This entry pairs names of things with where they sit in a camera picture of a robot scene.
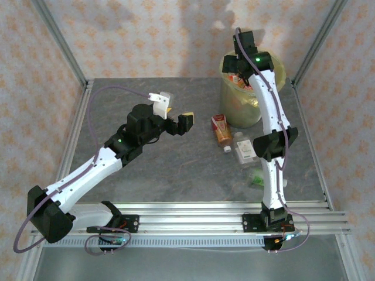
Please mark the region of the yellow-green translucent bin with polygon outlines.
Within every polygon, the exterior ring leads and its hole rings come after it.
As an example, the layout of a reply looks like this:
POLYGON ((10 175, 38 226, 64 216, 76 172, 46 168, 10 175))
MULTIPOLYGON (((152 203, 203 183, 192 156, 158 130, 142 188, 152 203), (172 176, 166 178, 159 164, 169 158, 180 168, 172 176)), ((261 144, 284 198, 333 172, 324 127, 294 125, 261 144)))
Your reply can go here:
POLYGON ((219 113, 236 128, 249 128, 261 119, 261 112, 253 88, 243 89, 229 80, 229 74, 222 73, 223 61, 219 64, 221 74, 219 113))

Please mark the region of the amber tea bottle red label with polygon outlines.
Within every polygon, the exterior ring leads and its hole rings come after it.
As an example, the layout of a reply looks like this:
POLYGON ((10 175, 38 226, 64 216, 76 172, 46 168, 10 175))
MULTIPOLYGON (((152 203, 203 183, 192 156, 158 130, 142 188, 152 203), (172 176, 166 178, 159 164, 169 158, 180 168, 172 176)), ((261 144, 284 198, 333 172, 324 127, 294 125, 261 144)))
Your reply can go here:
POLYGON ((232 135, 226 116, 217 114, 211 118, 212 129, 219 146, 225 153, 231 152, 232 135))

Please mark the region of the flat clear bottle white label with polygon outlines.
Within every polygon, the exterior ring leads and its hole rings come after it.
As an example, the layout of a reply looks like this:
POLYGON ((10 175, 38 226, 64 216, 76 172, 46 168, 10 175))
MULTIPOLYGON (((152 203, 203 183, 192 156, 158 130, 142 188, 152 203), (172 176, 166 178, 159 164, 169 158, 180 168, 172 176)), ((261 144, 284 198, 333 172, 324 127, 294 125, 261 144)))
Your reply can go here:
POLYGON ((257 161, 257 155, 250 138, 242 132, 233 136, 233 147, 239 164, 250 167, 257 161))

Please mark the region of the clear bottle green label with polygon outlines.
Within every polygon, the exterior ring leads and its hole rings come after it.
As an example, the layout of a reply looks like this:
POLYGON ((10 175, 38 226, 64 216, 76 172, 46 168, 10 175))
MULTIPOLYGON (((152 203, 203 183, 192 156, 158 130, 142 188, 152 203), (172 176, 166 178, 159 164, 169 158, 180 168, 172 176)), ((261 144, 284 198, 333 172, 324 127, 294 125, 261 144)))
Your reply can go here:
POLYGON ((261 169, 251 169, 249 172, 249 182, 257 187, 264 187, 264 173, 261 169))

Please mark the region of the small circuit board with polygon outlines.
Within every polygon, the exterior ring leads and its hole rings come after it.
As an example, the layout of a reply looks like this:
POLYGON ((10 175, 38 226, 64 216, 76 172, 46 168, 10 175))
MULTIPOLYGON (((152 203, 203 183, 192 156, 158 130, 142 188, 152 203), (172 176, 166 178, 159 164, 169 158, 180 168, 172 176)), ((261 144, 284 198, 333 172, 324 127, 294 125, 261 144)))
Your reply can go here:
POLYGON ((100 236, 99 241, 102 245, 123 245, 127 242, 127 239, 124 237, 118 237, 118 236, 100 236))
POLYGON ((286 236, 284 236, 284 237, 282 237, 282 238, 277 238, 277 239, 275 239, 274 242, 275 242, 276 244, 281 244, 281 243, 283 243, 283 242, 285 242, 285 241, 289 241, 289 240, 291 240, 292 238, 295 238, 295 237, 300 236, 300 234, 301 234, 301 231, 294 231, 293 233, 291 233, 291 234, 287 234, 286 236))

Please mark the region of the aluminium frame post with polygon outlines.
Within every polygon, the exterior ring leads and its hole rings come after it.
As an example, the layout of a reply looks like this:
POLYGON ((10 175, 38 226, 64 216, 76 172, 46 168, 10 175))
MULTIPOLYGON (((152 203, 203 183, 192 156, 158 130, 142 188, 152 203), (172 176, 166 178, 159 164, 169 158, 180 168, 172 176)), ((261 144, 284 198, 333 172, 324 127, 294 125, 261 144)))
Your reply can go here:
POLYGON ((314 58, 321 49, 324 41, 326 40, 330 30, 333 28, 335 22, 343 11, 343 8, 347 4, 348 0, 335 0, 333 6, 328 12, 325 20, 316 37, 314 38, 306 56, 304 57, 298 71, 294 78, 291 79, 291 84, 293 88, 297 88, 313 63, 314 58))
POLYGON ((81 67, 79 66, 69 44, 64 38, 62 31, 58 27, 50 9, 48 8, 47 3, 45 2, 45 0, 31 0, 31 3, 36 8, 40 18, 46 25, 49 33, 54 38, 64 58, 66 59, 70 68, 72 69, 73 74, 75 75, 76 79, 78 80, 78 82, 83 88, 86 88, 88 84, 87 79, 81 67))

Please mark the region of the aluminium table side rail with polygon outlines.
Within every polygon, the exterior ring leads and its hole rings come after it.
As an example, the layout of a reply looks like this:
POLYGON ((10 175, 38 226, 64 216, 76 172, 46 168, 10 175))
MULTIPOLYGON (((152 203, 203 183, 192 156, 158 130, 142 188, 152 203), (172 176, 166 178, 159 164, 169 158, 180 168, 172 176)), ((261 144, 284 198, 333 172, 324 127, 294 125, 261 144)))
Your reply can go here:
MULTIPOLYGON (((68 172, 70 171, 93 84, 94 80, 88 80, 87 85, 84 87, 83 94, 79 99, 79 105, 74 115, 68 141, 63 152, 63 159, 57 172, 57 180, 67 176, 68 172)), ((20 269, 18 270, 16 281, 33 281, 45 242, 46 241, 39 243, 30 251, 27 251, 22 255, 22 263, 20 265, 20 269)))
MULTIPOLYGON (((314 147, 312 135, 310 129, 308 128, 307 120, 302 109, 301 99, 298 96, 297 84, 294 80, 292 80, 291 85, 299 109, 299 113, 301 115, 302 123, 304 125, 306 137, 311 148, 313 161, 318 172, 319 181, 322 186, 323 195, 325 196, 326 205, 328 206, 330 213, 333 213, 336 210, 333 205, 332 198, 329 194, 328 185, 324 178, 323 170, 320 166, 319 159, 316 154, 316 149, 314 147)), ((358 251, 354 244, 353 234, 354 232, 352 230, 347 230, 346 232, 342 230, 339 234, 335 234, 335 240, 348 281, 365 281, 365 272, 360 262, 358 251)))

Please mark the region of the aluminium rail beam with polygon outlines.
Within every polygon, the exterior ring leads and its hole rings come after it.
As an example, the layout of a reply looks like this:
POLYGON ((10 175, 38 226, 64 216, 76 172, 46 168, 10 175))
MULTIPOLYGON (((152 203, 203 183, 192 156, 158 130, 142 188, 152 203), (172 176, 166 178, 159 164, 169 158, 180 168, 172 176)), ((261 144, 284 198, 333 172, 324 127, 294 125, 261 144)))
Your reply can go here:
MULTIPOLYGON (((302 234, 339 234, 352 230, 346 213, 330 213, 320 201, 288 203, 295 231, 302 234)), ((113 215, 138 215, 137 234, 147 235, 259 235, 291 234, 243 232, 242 215, 259 214, 259 203, 202 202, 202 203, 78 203, 71 209, 77 219, 68 233, 86 232, 92 226, 104 226, 113 215)))

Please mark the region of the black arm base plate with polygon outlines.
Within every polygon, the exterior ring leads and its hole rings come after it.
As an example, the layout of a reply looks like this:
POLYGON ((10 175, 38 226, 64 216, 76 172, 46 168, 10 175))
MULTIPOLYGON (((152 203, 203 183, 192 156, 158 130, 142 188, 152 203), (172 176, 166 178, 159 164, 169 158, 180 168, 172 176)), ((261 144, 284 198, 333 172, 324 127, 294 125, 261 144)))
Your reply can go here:
POLYGON ((139 216, 138 215, 125 215, 117 214, 113 215, 108 223, 104 226, 92 226, 86 228, 86 232, 92 234, 106 234, 106 233, 120 233, 120 230, 126 230, 130 233, 137 233, 139 227, 139 216))
POLYGON ((294 232, 295 225, 290 223, 292 215, 288 214, 286 219, 282 219, 276 222, 268 222, 268 218, 261 214, 250 214, 244 213, 242 215, 242 226, 243 232, 254 232, 254 233, 282 233, 294 232))

